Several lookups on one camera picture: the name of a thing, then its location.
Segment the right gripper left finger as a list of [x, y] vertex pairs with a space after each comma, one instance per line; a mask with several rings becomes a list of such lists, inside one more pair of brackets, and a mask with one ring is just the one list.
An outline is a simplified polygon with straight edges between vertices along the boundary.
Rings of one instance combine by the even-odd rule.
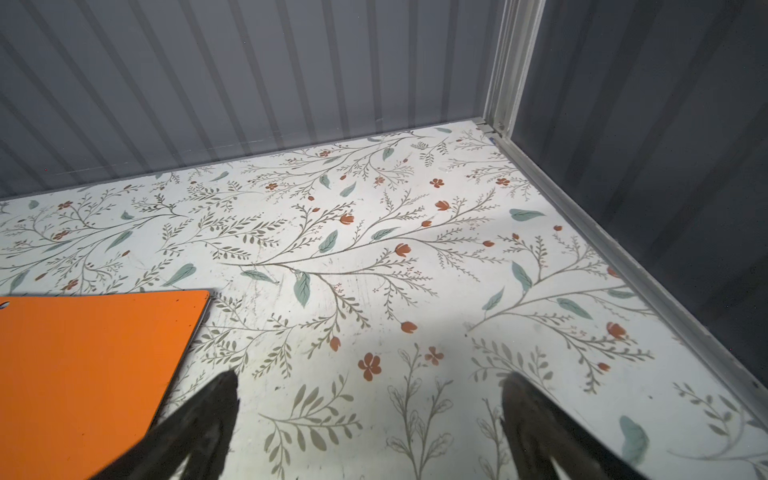
[[239, 410], [238, 376], [218, 374], [96, 479], [218, 479], [223, 473]]

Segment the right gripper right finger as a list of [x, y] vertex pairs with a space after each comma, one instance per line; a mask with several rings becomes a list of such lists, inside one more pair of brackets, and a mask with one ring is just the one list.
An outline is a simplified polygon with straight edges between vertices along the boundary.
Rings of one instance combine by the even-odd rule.
[[521, 479], [642, 479], [524, 375], [501, 383], [501, 425]]

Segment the orange black file folder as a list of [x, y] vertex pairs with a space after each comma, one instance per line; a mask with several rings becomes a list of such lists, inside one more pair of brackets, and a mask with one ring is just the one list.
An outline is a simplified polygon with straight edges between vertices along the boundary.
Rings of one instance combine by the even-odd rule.
[[1, 300], [1, 476], [88, 479], [155, 420], [206, 290]]

